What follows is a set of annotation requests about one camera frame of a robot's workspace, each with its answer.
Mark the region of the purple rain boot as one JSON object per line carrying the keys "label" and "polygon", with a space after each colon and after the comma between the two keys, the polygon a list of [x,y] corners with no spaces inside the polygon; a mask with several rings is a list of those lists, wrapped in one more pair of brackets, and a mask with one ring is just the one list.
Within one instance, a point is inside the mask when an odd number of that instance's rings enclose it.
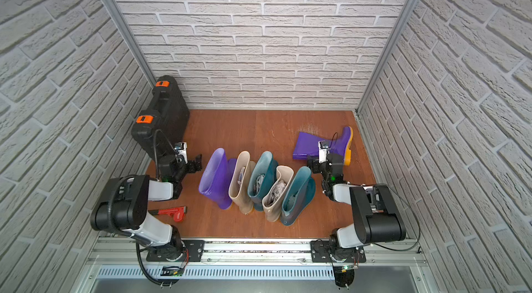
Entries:
{"label": "purple rain boot", "polygon": [[[341,136],[338,138],[335,135],[329,140],[330,152],[333,154],[339,154],[343,160],[344,165],[349,166],[351,164],[351,143],[353,140],[353,128],[346,126],[342,130]],[[294,160],[305,160],[308,156],[319,155],[319,142],[326,141],[319,136],[309,134],[306,132],[299,132],[299,136],[296,140],[296,145],[292,153]]]}
{"label": "purple rain boot", "polygon": [[228,159],[225,149],[218,148],[212,154],[199,183],[199,192],[222,210],[227,210],[232,204],[229,186],[235,167],[236,159]]}

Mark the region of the beige rain boot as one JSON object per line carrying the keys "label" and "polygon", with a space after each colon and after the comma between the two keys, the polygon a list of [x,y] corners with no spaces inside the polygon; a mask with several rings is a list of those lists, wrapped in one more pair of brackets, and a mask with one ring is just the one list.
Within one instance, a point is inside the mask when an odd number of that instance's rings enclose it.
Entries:
{"label": "beige rain boot", "polygon": [[293,169],[289,166],[277,166],[274,184],[262,200],[265,219],[268,222],[276,222],[280,218],[282,203],[294,174]]}
{"label": "beige rain boot", "polygon": [[256,163],[251,160],[248,151],[242,151],[236,160],[234,174],[229,185],[229,197],[239,208],[240,212],[247,215],[252,212],[254,203],[248,195],[251,174]]}

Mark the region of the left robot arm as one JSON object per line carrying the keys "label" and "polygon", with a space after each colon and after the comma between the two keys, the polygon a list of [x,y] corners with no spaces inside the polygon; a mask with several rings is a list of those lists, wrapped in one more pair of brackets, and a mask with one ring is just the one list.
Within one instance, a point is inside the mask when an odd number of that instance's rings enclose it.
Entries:
{"label": "left robot arm", "polygon": [[167,155],[159,160],[161,181],[148,175],[128,175],[110,179],[90,217],[95,231],[115,233],[133,239],[148,251],[147,261],[185,261],[190,259],[185,242],[176,227],[159,220],[168,217],[181,222],[186,207],[148,209],[150,201],[174,200],[182,191],[182,180],[202,170],[202,156],[186,160]]}

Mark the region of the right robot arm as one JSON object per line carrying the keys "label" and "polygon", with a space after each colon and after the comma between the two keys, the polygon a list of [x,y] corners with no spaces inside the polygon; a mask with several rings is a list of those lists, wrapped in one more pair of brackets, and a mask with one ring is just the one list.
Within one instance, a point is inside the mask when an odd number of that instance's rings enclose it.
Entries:
{"label": "right robot arm", "polygon": [[322,175],[323,193],[351,207],[353,223],[335,229],[324,249],[333,262],[342,262],[368,244],[391,243],[406,238],[406,226],[391,189],[385,184],[353,185],[344,180],[341,159],[308,157],[307,166]]}

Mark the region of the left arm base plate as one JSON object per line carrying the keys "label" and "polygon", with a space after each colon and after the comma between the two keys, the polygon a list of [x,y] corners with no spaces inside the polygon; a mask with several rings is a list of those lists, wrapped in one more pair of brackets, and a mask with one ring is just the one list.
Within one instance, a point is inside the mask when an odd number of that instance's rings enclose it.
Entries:
{"label": "left arm base plate", "polygon": [[200,262],[204,245],[204,240],[182,240],[181,245],[168,243],[150,247],[146,260],[148,262]]}

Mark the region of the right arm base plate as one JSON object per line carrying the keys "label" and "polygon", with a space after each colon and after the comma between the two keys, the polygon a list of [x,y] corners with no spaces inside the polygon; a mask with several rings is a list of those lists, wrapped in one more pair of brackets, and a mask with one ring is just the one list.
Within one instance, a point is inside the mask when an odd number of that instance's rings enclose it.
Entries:
{"label": "right arm base plate", "polygon": [[362,247],[332,247],[329,240],[311,240],[310,255],[314,263],[365,263],[366,254]]}

